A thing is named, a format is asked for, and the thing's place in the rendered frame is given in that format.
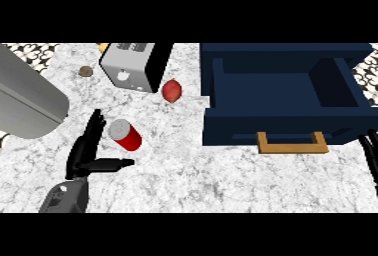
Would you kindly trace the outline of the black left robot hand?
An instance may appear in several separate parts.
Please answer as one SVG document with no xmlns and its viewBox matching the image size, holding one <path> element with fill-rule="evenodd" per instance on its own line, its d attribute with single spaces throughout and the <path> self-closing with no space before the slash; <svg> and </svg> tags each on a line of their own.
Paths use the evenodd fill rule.
<svg viewBox="0 0 378 256">
<path fill-rule="evenodd" d="M 98 146 L 105 128 L 105 118 L 96 109 L 90 116 L 83 135 L 77 138 L 67 160 L 65 179 L 87 177 L 92 173 L 118 172 L 135 164 L 133 159 L 98 158 Z"/>
</svg>

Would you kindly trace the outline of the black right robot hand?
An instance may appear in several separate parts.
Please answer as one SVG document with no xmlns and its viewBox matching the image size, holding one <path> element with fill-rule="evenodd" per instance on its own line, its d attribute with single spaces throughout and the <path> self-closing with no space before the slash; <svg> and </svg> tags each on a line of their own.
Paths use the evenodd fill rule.
<svg viewBox="0 0 378 256">
<path fill-rule="evenodd" d="M 374 177 L 374 182 L 378 185 L 378 132 L 374 129 L 369 129 L 368 135 L 361 135 L 358 139 L 365 151 L 365 158 Z"/>
</svg>

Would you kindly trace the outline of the red can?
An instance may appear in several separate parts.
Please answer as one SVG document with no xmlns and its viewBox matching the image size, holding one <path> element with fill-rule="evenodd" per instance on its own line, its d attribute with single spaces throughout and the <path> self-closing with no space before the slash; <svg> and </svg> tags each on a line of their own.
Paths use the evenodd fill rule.
<svg viewBox="0 0 378 256">
<path fill-rule="evenodd" d="M 136 151 L 142 145 L 142 136 L 126 119 L 117 119 L 110 126 L 110 137 L 127 150 Z"/>
</svg>

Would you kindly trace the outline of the navy blue drawer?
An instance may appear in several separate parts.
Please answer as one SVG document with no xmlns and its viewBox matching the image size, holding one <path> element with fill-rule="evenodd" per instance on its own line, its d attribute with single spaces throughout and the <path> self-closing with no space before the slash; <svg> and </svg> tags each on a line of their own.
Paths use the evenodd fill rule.
<svg viewBox="0 0 378 256">
<path fill-rule="evenodd" d="M 305 73 L 226 71 L 213 61 L 212 107 L 204 115 L 207 146 L 254 145 L 263 132 L 272 143 L 309 143 L 319 131 L 343 145 L 378 130 L 378 108 L 369 106 L 346 60 L 322 59 Z"/>
</svg>

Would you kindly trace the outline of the red sweet potato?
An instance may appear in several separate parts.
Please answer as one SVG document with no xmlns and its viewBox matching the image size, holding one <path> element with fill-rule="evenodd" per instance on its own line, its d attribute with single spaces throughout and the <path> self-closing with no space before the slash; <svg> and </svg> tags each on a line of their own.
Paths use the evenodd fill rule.
<svg viewBox="0 0 378 256">
<path fill-rule="evenodd" d="M 163 86 L 163 97 L 170 103 L 175 103 L 182 97 L 182 85 L 175 79 L 167 81 Z"/>
</svg>

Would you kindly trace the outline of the silver toaster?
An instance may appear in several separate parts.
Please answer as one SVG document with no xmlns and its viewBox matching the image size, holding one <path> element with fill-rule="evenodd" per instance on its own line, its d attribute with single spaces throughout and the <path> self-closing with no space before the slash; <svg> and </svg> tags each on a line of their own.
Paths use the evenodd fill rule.
<svg viewBox="0 0 378 256">
<path fill-rule="evenodd" d="M 99 60 L 116 87 L 157 93 L 173 43 L 111 43 Z"/>
</svg>

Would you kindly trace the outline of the navy blue cabinet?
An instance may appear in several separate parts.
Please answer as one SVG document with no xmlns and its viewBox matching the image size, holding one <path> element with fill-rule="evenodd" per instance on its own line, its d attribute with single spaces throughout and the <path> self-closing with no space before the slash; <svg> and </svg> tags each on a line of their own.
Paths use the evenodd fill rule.
<svg viewBox="0 0 378 256">
<path fill-rule="evenodd" d="M 307 73 L 322 59 L 341 58 L 350 69 L 372 53 L 369 43 L 201 43 L 201 94 L 210 95 L 213 61 L 228 73 Z"/>
</svg>

